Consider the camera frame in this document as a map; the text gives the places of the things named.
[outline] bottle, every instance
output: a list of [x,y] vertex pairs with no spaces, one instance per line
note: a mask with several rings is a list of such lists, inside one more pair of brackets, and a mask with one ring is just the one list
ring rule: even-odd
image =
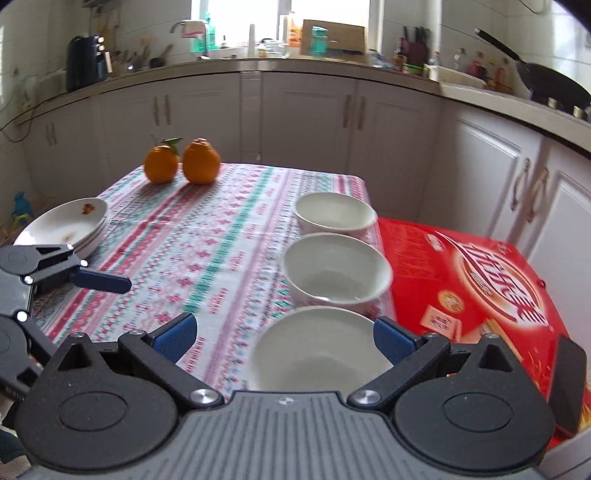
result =
[[212,24],[212,18],[209,12],[205,13],[205,21],[207,23],[207,49],[216,50],[216,27]]
[[321,57],[326,53],[328,46],[328,30],[323,27],[312,27],[312,35],[310,39],[310,55]]
[[398,37],[398,46],[394,50],[394,56],[392,57],[392,64],[396,72],[401,72],[404,69],[404,64],[407,62],[407,54],[404,50],[404,41],[402,37]]
[[463,72],[466,69],[466,49],[458,48],[453,56],[453,69],[457,72]]
[[436,50],[433,52],[433,57],[427,62],[432,67],[439,67],[441,62],[439,61],[439,52]]
[[301,28],[303,22],[296,17],[295,12],[290,12],[287,23],[289,27],[289,46],[301,46]]
[[484,54],[481,51],[477,51],[476,56],[470,62],[470,66],[468,67],[468,71],[466,73],[468,75],[472,75],[473,77],[480,78],[481,67],[484,68]]

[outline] black appliance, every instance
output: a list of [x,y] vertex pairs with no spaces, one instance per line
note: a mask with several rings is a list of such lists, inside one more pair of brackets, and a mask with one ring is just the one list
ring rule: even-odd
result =
[[74,37],[68,45],[66,90],[74,92],[107,78],[104,37]]

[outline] glass bottle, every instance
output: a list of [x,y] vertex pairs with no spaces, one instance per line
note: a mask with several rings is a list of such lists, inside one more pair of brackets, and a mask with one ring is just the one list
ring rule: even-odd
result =
[[437,50],[433,52],[433,57],[431,57],[427,64],[431,65],[432,67],[439,67],[441,65],[439,60],[439,52]]
[[398,37],[398,46],[394,50],[394,56],[392,57],[392,63],[396,72],[401,72],[404,69],[404,64],[407,62],[407,54],[404,50],[404,42],[402,37]]
[[466,71],[466,49],[458,48],[453,56],[453,69],[457,72]]

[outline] orange fruit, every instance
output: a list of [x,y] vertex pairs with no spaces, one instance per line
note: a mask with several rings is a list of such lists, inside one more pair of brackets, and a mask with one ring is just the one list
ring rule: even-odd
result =
[[172,181],[177,174],[179,160],[175,148],[159,145],[150,150],[145,158],[144,173],[152,183]]
[[222,159],[207,140],[193,140],[183,154],[183,173],[197,185],[213,183],[220,171]]

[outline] stacked plates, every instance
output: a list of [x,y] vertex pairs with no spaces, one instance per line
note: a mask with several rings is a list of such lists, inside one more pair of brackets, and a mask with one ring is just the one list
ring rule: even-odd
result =
[[71,244],[76,255],[85,259],[103,241],[108,223],[108,205],[104,200],[74,200],[35,219],[21,232],[14,245]]

